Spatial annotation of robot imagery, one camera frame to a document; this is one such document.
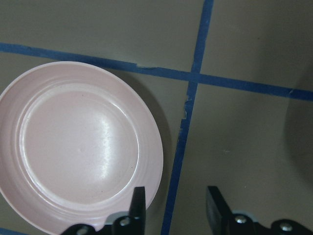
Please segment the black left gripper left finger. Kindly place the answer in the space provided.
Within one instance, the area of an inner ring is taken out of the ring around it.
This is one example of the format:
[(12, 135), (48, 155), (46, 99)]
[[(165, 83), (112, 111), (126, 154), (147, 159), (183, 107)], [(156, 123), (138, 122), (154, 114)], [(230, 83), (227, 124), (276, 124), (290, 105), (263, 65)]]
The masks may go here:
[(146, 223), (145, 187), (135, 187), (129, 211), (117, 218), (112, 226), (113, 235), (143, 235)]

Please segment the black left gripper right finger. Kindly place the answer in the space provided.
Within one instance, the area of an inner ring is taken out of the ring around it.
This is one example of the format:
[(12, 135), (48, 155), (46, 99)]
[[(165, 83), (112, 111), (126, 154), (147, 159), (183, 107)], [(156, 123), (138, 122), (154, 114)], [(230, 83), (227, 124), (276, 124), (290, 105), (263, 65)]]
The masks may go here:
[(207, 187), (206, 214), (214, 235), (254, 234), (251, 218), (241, 213), (233, 213), (217, 186)]

